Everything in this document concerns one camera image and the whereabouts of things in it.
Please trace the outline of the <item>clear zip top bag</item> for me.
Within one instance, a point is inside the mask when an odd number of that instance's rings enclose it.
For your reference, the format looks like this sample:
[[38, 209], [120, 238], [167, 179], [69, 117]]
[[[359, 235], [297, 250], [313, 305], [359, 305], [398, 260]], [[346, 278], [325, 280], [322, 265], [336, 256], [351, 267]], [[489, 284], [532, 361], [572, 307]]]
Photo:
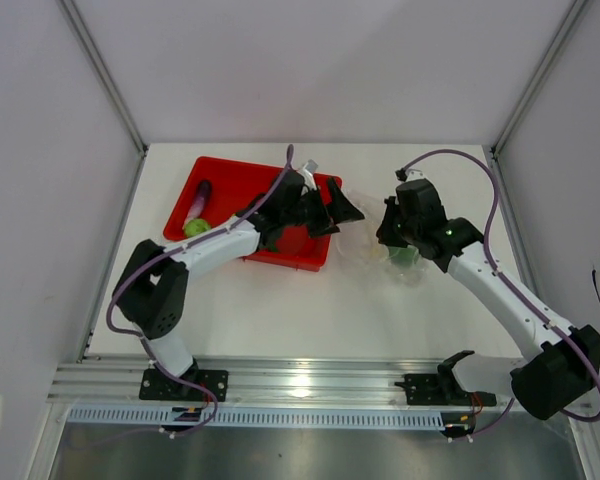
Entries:
[[420, 285], [428, 269], [421, 256], [418, 266], [408, 271], [395, 268], [388, 259], [384, 262], [371, 262], [368, 258], [370, 250], [381, 245], [376, 238], [376, 231], [384, 216], [383, 201], [354, 189], [345, 189], [344, 195], [365, 215], [362, 221], [340, 224], [340, 232], [334, 236], [335, 247], [346, 266], [373, 278], [382, 278], [409, 287]]

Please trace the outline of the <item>green bell pepper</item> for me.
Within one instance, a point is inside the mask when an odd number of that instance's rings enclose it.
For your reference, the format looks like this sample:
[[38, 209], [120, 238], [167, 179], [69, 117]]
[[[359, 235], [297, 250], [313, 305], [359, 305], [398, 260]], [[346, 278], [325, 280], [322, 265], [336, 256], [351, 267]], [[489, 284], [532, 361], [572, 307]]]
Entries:
[[420, 255], [413, 246], [389, 247], [388, 260], [397, 269], [408, 271], [418, 266]]

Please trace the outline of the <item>round green cabbage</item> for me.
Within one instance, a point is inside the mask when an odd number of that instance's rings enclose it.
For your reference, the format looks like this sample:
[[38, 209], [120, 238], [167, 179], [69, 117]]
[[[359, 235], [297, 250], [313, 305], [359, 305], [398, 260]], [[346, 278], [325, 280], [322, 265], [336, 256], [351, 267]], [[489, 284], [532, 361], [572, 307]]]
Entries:
[[183, 234], [186, 238], [193, 238], [211, 229], [211, 225], [203, 218], [194, 218], [187, 221], [183, 226]]

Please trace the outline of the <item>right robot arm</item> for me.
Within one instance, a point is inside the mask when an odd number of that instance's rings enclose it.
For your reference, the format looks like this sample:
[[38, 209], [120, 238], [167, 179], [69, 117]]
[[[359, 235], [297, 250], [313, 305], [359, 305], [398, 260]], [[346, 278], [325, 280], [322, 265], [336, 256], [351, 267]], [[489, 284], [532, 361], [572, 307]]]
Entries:
[[413, 246], [421, 257], [465, 287], [517, 345], [518, 358], [462, 351], [441, 363], [438, 395], [459, 403], [473, 392], [517, 400], [547, 420], [591, 391], [600, 369], [600, 334], [573, 326], [524, 285], [506, 276], [486, 253], [483, 234], [467, 219], [450, 219], [427, 179], [407, 180], [384, 201], [376, 236], [391, 247]]

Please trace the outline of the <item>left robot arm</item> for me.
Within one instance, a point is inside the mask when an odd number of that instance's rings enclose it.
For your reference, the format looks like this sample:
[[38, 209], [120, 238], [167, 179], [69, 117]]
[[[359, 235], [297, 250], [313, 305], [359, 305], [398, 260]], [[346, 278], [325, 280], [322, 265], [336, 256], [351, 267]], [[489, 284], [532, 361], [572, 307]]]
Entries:
[[[194, 357], [175, 331], [189, 282], [229, 261], [274, 247], [290, 227], [303, 227], [310, 237], [321, 238], [337, 233], [343, 223], [363, 220], [334, 178], [328, 178], [326, 186], [329, 198], [324, 200], [308, 174], [285, 169], [268, 191], [219, 226], [171, 245], [151, 240], [136, 245], [114, 288], [106, 322], [111, 331], [140, 340], [163, 373], [162, 388], [172, 398], [187, 399], [197, 387], [197, 376], [190, 370]], [[130, 327], [120, 330], [114, 325], [115, 310]]]

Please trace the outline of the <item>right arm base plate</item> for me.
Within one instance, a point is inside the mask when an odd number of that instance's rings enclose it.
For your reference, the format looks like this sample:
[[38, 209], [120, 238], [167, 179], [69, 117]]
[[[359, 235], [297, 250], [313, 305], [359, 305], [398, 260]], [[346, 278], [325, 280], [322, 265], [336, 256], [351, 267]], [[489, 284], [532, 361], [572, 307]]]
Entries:
[[401, 389], [410, 406], [484, 406], [494, 407], [494, 394], [463, 390], [451, 374], [407, 373], [394, 383]]

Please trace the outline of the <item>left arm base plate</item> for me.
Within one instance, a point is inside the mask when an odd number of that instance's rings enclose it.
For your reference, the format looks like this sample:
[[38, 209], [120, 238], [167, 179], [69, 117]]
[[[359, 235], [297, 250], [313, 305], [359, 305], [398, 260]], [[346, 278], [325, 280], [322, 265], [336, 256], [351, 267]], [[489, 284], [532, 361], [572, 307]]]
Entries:
[[[193, 369], [186, 373], [184, 381], [209, 390], [218, 402], [224, 402], [229, 386], [227, 370]], [[138, 397], [144, 401], [211, 401], [211, 397], [199, 389], [168, 378], [157, 369], [147, 369], [143, 373]]]

